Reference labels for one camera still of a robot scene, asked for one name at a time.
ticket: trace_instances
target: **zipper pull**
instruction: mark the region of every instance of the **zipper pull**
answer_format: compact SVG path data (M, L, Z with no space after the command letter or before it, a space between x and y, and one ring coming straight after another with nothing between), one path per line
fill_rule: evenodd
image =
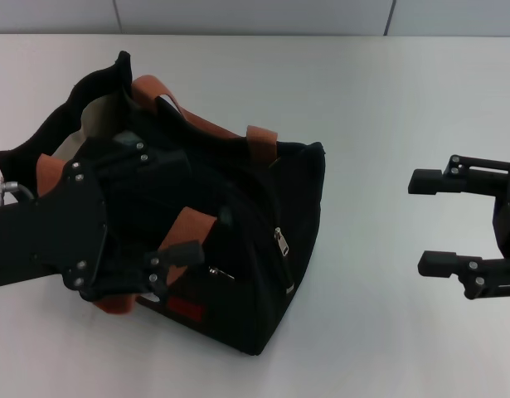
M223 275L223 276L226 276L227 278L229 278L230 280L235 280L234 276L229 275L227 272L223 272L221 269L218 269L218 268L209 268L208 272L214 276Z
M284 235L282 235L282 231L278 226L274 229L274 238L277 241L277 244L279 244L282 256L285 257L286 255L288 255L289 253L288 242L286 242L286 239L284 238Z

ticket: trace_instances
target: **white table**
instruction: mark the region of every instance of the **white table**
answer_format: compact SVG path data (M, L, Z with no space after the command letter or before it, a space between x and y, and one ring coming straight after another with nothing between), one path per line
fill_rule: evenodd
M510 298L424 279L423 250L499 257L493 201L406 193L453 153L510 160L510 39L0 36L0 149L133 56L183 106L327 151L318 243L260 357L53 276L0 288L0 398L510 397Z

